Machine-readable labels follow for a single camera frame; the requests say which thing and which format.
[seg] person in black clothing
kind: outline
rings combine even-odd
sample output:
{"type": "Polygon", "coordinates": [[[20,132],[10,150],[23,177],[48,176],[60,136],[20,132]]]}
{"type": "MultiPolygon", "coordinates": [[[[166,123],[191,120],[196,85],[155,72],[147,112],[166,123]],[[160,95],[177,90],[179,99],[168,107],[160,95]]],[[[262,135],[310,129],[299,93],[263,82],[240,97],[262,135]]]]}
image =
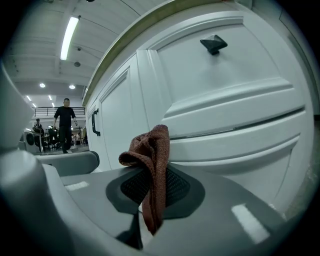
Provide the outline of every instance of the person in black clothing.
{"type": "MultiPolygon", "coordinates": [[[[44,139],[43,139],[43,136],[45,135],[45,131],[44,129],[42,129],[42,125],[40,123],[40,119],[37,118],[36,119],[36,124],[34,125],[34,127],[32,128],[36,133],[38,134],[41,134],[41,142],[42,142],[42,145],[44,144],[44,139]]],[[[40,136],[34,136],[34,142],[35,142],[35,145],[40,149],[41,151],[41,148],[40,148],[40,136]]]]}
{"type": "Polygon", "coordinates": [[[59,140],[62,147],[63,153],[68,153],[67,150],[71,147],[71,118],[73,118],[74,123],[78,126],[76,115],[74,110],[69,107],[70,100],[65,98],[63,101],[63,106],[58,107],[54,114],[54,124],[53,128],[56,128],[57,118],[60,116],[59,122],[59,140]]]}

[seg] chair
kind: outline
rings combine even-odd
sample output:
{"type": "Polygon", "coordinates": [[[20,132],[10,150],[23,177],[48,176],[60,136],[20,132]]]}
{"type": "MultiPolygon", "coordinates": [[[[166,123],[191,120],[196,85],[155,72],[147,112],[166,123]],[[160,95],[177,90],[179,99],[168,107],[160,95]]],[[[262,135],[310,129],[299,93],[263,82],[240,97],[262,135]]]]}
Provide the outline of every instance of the chair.
{"type": "Polygon", "coordinates": [[[58,149],[60,147],[60,143],[58,140],[58,130],[49,129],[49,143],[52,145],[52,149],[58,149]]]}

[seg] ceiling light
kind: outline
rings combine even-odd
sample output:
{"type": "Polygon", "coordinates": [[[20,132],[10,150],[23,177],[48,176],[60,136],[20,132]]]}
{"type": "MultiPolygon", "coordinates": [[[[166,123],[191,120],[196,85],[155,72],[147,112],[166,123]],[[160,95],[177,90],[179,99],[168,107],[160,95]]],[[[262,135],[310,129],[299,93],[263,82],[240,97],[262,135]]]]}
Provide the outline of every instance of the ceiling light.
{"type": "Polygon", "coordinates": [[[71,17],[69,20],[68,26],[66,27],[63,42],[62,42],[61,55],[60,55],[60,59],[63,61],[67,59],[71,38],[72,38],[72,35],[74,34],[78,21],[79,21],[78,18],[71,17]]]}

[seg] drawer knob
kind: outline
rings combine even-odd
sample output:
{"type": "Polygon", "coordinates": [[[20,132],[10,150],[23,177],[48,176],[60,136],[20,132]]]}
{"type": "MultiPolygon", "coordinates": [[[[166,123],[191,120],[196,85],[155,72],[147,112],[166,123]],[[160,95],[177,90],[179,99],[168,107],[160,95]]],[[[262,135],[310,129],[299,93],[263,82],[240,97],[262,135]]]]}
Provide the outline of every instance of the drawer knob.
{"type": "Polygon", "coordinates": [[[226,41],[224,41],[217,34],[213,34],[205,39],[201,39],[200,43],[208,50],[212,55],[219,53],[219,50],[228,46],[226,41]]]}

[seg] fluorescent light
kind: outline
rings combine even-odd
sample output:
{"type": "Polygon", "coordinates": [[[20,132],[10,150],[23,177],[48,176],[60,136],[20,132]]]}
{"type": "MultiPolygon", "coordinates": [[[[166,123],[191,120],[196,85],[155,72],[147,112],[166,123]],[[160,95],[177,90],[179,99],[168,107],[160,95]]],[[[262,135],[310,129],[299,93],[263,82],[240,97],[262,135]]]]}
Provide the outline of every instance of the fluorescent light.
{"type": "Polygon", "coordinates": [[[60,55],[60,59],[63,61],[67,59],[71,38],[72,38],[72,35],[74,34],[78,21],[79,21],[78,18],[71,17],[69,20],[68,26],[66,27],[63,42],[62,42],[61,55],[60,55]]]}

